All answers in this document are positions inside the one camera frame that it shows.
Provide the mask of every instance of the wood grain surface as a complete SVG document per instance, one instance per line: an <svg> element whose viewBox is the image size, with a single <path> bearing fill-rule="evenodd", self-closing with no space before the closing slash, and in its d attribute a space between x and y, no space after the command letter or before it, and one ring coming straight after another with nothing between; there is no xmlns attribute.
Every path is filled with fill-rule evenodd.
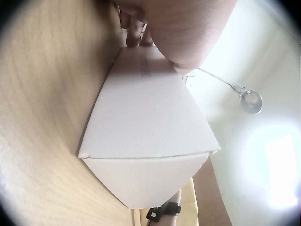
<svg viewBox="0 0 301 226"><path fill-rule="evenodd" d="M133 225L131 210L77 158L120 51L116 8L27 1L0 40L0 198L17 225Z"/></svg>

